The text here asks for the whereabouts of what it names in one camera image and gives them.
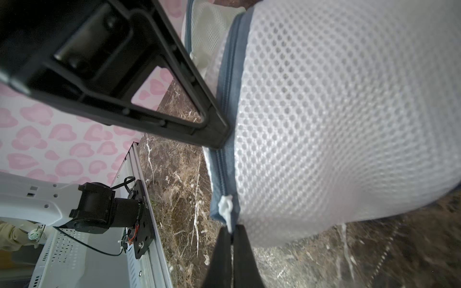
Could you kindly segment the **white mesh bag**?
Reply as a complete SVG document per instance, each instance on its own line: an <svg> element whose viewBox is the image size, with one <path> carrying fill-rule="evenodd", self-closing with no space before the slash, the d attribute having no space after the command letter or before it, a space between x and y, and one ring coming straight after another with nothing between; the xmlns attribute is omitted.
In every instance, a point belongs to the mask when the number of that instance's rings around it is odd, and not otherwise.
<svg viewBox="0 0 461 288"><path fill-rule="evenodd" d="M253 246L460 184L459 1L189 1L183 37L232 127L204 149L210 216Z"/></svg>

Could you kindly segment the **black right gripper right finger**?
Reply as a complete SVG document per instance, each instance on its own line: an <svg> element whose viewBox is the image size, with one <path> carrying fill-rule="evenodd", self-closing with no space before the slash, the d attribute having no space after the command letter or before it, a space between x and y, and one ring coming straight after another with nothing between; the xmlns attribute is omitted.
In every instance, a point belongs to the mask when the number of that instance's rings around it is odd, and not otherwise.
<svg viewBox="0 0 461 288"><path fill-rule="evenodd" d="M264 288L252 247L243 225L236 225L234 232L234 287Z"/></svg>

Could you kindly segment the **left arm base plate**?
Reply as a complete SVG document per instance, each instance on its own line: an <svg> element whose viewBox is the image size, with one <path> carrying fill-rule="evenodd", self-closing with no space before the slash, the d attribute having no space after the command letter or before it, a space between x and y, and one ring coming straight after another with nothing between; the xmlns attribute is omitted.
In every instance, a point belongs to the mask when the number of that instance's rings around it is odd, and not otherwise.
<svg viewBox="0 0 461 288"><path fill-rule="evenodd" d="M156 239L156 233L152 222L147 193L142 180L134 182L132 192L132 198L140 203L140 213L135 225L128 228L127 243L130 244L130 248L134 249L135 258L139 260Z"/></svg>

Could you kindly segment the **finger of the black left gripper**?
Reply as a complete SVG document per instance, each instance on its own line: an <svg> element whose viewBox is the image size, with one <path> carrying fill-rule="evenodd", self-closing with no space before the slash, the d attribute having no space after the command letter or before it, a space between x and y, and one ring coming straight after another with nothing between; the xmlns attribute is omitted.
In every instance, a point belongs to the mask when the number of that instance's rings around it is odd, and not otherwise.
<svg viewBox="0 0 461 288"><path fill-rule="evenodd" d="M199 122L132 103L165 68ZM1 82L63 112L221 148L231 126L158 1L2 1Z"/></svg>

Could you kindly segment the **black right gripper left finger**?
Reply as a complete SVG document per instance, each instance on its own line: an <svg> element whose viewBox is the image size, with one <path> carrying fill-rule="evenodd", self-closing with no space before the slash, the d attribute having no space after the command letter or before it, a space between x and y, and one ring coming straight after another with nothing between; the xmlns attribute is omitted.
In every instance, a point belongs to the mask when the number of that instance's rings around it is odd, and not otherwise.
<svg viewBox="0 0 461 288"><path fill-rule="evenodd" d="M208 272L202 283L203 288L231 288L231 245L232 236L228 228L222 227L218 233Z"/></svg>

